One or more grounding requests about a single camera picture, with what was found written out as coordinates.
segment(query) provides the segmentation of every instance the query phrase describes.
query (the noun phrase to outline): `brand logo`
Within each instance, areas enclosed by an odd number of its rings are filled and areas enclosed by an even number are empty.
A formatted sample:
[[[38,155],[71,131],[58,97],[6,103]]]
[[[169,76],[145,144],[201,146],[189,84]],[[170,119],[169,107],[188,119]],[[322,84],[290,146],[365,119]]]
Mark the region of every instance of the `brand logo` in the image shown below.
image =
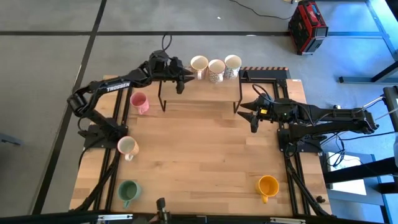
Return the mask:
[[[121,88],[129,87],[129,86],[130,86],[129,82],[128,83],[122,83],[122,84],[118,84],[116,86],[107,87],[106,90],[108,92],[110,92],[110,91],[114,91],[114,90],[120,90]]]

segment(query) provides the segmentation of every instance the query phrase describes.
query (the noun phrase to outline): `yellow mug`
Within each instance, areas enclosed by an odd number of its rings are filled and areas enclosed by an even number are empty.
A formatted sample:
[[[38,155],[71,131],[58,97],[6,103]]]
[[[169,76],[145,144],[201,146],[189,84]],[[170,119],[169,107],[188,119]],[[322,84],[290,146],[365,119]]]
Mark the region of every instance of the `yellow mug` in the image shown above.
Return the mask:
[[[271,175],[262,176],[256,183],[256,192],[261,195],[263,203],[267,203],[268,197],[275,196],[278,191],[278,180]]]

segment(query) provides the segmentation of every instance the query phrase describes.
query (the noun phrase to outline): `gray floor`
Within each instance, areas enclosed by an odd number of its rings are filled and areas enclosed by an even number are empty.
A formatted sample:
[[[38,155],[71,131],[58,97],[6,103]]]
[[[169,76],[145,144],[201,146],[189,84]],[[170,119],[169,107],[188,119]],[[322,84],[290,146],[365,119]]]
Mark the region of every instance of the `gray floor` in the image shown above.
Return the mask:
[[[289,17],[295,9],[279,0],[245,4],[261,14],[280,17]],[[91,30],[99,5],[95,0],[3,0],[0,30]],[[331,31],[377,31],[365,3],[320,2],[318,6]],[[258,17],[227,0],[113,0],[106,5],[99,29],[284,31],[286,27],[287,21]],[[160,40],[157,36],[97,37],[83,84],[136,68],[160,48]],[[29,211],[87,41],[87,37],[0,37],[0,133],[25,142],[23,147],[0,144],[2,217]],[[244,65],[289,67],[292,78],[303,81],[308,103],[344,108],[373,100],[385,86],[342,85],[337,83],[339,76],[373,76],[394,61],[380,38],[327,38],[314,55],[298,56],[290,37],[176,36],[167,52],[185,65],[199,54],[208,58],[237,54]],[[379,103],[371,111],[378,117],[386,109]],[[388,117],[378,123],[378,133],[392,130]],[[383,159],[392,156],[393,142],[393,136],[381,136],[347,142],[346,148]],[[68,210],[82,143],[73,117],[44,212]],[[335,143],[326,149],[336,150]],[[396,195],[388,199],[391,211],[397,211]],[[332,210],[339,217],[382,221],[374,205],[335,201]],[[393,215],[398,221],[398,214]]]

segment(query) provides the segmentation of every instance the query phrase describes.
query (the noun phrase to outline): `green mug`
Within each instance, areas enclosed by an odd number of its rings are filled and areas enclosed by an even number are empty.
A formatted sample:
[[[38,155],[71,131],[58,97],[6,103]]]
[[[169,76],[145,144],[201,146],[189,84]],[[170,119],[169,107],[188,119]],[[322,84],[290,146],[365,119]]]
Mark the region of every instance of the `green mug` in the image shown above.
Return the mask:
[[[119,185],[118,197],[124,202],[123,208],[128,208],[130,202],[141,195],[141,187],[132,180],[126,180]]]

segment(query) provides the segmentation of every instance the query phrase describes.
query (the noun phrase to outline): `cup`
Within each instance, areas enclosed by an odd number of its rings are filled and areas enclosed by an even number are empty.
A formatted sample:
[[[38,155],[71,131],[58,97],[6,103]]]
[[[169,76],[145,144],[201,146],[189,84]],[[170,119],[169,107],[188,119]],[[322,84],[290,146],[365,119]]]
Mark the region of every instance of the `cup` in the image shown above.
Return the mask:
[[[118,150],[124,154],[124,159],[131,161],[138,154],[139,147],[136,140],[130,136],[124,136],[118,141]]]
[[[241,58],[236,55],[229,55],[225,58],[224,62],[226,66],[224,77],[226,79],[234,79],[238,77],[239,70],[242,66]]]
[[[123,208],[128,208],[130,202],[141,195],[141,186],[132,180],[125,180],[119,185],[118,197],[123,201]]]
[[[206,57],[198,55],[191,59],[191,67],[195,70],[197,79],[203,78],[203,71],[206,69],[209,61]]]
[[[145,113],[149,109],[148,98],[144,93],[136,92],[130,97],[130,103],[137,108],[139,114]]]
[[[278,180],[271,175],[262,176],[256,183],[256,192],[261,195],[263,203],[267,203],[268,197],[275,196],[278,191]]]
[[[212,83],[223,81],[225,64],[222,60],[214,59],[209,62],[209,80]]]

